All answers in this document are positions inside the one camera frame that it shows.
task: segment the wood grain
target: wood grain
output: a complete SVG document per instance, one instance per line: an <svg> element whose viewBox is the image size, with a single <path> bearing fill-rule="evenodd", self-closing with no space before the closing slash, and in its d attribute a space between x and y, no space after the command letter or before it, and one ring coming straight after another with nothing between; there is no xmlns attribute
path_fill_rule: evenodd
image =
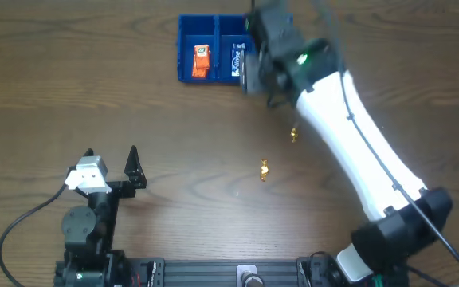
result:
<svg viewBox="0 0 459 287"><path fill-rule="evenodd" d="M459 0L330 5L370 114L418 176L450 189L445 234L459 249ZM307 36L328 35L308 1L290 6ZM131 257L296 258L344 248L364 217L324 142L301 126L291 144L288 108L269 111L238 87L177 80L178 15L248 8L243 0L0 0L0 235L56 191L86 148L118 179L135 144L150 184L121 202L114 246ZM52 284L61 219L81 204L65 192L10 234L5 260L24 285ZM411 263L459 285L459 266L439 243ZM0 270L0 286L9 285Z"/></svg>

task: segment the small golden object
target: small golden object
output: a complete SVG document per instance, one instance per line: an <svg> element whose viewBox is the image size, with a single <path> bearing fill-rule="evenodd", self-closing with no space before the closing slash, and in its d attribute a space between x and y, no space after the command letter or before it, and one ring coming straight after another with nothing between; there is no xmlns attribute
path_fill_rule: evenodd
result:
<svg viewBox="0 0 459 287"><path fill-rule="evenodd" d="M261 181L264 182L267 178L267 174L269 173L269 163L267 159L261 160Z"/></svg>
<svg viewBox="0 0 459 287"><path fill-rule="evenodd" d="M299 133L296 131L296 128L292 128L292 131L290 132L290 135L292 136L292 143L296 142L296 138L299 137Z"/></svg>

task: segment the blue plastic bin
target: blue plastic bin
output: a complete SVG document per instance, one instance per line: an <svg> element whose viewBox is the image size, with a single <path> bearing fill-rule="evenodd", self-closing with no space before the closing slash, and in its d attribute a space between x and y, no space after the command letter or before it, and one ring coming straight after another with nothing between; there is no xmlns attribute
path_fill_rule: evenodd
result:
<svg viewBox="0 0 459 287"><path fill-rule="evenodd" d="M233 44L245 43L246 53L255 53L253 39L245 31L243 15L180 15L178 19L178 78L184 83L238 85L231 76ZM192 77L194 46L210 46L210 70L205 79Z"/></svg>

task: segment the brown wooden surface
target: brown wooden surface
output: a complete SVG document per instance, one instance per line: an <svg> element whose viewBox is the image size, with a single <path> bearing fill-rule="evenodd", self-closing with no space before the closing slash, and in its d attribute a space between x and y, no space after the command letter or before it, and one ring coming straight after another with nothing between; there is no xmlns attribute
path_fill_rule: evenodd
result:
<svg viewBox="0 0 459 287"><path fill-rule="evenodd" d="M459 0L332 3L345 55L370 114L430 187L451 190L445 234L459 249ZM308 1L292 2L309 37L325 35ZM179 14L237 14L248 1L0 0L0 235L48 199L87 147L123 175L132 144L149 188L120 204L114 247L166 259L296 258L336 253L364 220L323 141L288 137L238 87L183 85ZM259 180L261 159L271 174ZM50 286L62 259L71 192L20 224L4 257L26 286ZM459 284L440 243L411 260ZM412 277L414 285L427 285ZM9 286L0 270L0 286Z"/></svg>

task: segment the green light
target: green light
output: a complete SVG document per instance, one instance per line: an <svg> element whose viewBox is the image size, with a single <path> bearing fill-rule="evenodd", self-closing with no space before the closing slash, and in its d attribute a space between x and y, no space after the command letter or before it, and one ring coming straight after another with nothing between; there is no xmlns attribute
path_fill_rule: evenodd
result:
<svg viewBox="0 0 459 287"><path fill-rule="evenodd" d="M307 59L308 59L308 55L302 54L296 59L296 62L299 63L299 65L302 65L303 63L306 62Z"/></svg>

